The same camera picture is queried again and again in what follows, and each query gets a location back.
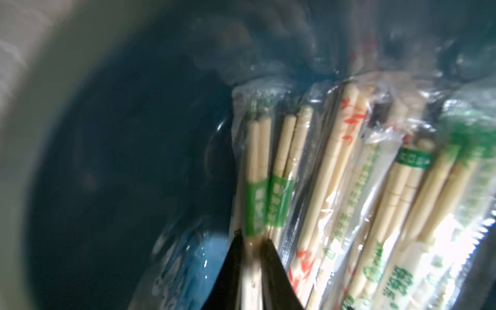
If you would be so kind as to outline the teal plastic storage box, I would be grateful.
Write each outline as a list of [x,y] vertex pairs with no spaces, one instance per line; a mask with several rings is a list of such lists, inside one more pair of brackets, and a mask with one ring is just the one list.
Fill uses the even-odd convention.
[[[232,92],[259,79],[285,270],[301,99],[374,72],[495,78],[495,2],[2,1],[1,308],[202,309],[234,239]],[[490,218],[458,309],[495,308]]]

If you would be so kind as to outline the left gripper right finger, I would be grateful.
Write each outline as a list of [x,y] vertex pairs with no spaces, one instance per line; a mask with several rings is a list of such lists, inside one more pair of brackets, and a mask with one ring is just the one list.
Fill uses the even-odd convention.
[[273,242],[264,240],[260,248],[262,302],[265,310],[303,310],[285,273]]

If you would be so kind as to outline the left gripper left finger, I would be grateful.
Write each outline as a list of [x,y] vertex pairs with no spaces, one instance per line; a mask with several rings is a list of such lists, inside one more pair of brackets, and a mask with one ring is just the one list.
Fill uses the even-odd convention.
[[242,267],[244,259],[244,237],[235,231],[226,259],[215,281],[213,289],[201,310],[240,309]]

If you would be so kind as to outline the chopsticks green text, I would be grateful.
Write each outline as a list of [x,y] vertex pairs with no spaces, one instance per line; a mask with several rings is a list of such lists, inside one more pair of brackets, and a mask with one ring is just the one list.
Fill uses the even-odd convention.
[[262,309],[260,247],[266,231],[274,89],[267,80],[254,80],[232,91],[232,150],[237,185],[231,232],[243,238],[239,309]]

